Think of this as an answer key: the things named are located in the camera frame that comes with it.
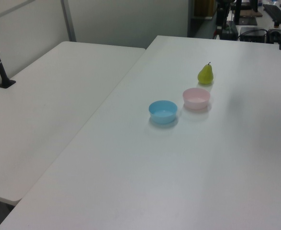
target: blue bowl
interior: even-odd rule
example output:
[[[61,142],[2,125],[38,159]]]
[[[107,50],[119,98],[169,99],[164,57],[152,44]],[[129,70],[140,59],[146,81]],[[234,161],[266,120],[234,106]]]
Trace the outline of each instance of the blue bowl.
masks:
[[[168,124],[175,119],[178,107],[170,101],[157,101],[149,106],[152,121],[158,124]]]

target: pear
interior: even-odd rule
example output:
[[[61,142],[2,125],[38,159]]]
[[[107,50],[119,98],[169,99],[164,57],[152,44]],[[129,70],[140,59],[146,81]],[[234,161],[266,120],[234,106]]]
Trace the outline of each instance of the pear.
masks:
[[[214,79],[213,69],[210,63],[208,63],[203,67],[203,69],[198,74],[198,80],[199,83],[207,85],[212,83],[213,79]]]

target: white table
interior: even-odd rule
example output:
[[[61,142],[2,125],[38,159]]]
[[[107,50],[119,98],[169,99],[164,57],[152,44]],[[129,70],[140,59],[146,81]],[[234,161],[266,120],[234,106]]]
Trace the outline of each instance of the white table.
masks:
[[[210,105],[189,111],[182,93],[200,87],[209,61]],[[177,104],[177,122],[149,121],[156,100]],[[278,46],[158,36],[0,225],[8,229],[281,229]]]
[[[276,5],[280,8],[280,4],[281,4],[281,0],[278,1],[270,1],[270,0],[263,0],[263,4],[270,4],[270,5]],[[261,27],[265,30],[269,30],[269,29],[274,29],[274,22],[272,21],[272,18],[269,16],[269,14],[264,10],[263,6],[258,6],[258,11],[262,13],[262,17],[257,17],[256,21],[258,25],[246,25],[246,26],[241,26],[241,25],[237,25],[237,30],[238,30],[238,34],[240,35],[240,29],[241,27]],[[232,18],[232,20],[234,20],[234,15],[232,17],[232,12],[230,11],[227,20],[230,21]]]
[[[23,198],[143,52],[63,42],[0,89],[0,201]]]

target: plastic bowl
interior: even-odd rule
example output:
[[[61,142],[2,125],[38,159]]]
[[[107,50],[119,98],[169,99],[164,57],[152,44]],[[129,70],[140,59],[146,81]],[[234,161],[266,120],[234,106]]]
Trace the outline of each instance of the plastic bowl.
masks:
[[[158,124],[168,124],[175,119],[178,107],[170,101],[157,101],[149,106],[152,121]]]
[[[185,106],[190,109],[204,109],[208,105],[211,94],[204,89],[191,88],[183,93]]]

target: gray wall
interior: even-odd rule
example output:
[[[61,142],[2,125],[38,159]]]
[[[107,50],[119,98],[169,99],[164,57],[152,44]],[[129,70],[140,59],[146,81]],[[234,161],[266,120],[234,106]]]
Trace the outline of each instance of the gray wall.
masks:
[[[0,57],[9,78],[62,41],[68,34],[60,0],[35,0],[0,17]]]
[[[147,48],[187,37],[192,0],[67,0],[78,42]]]

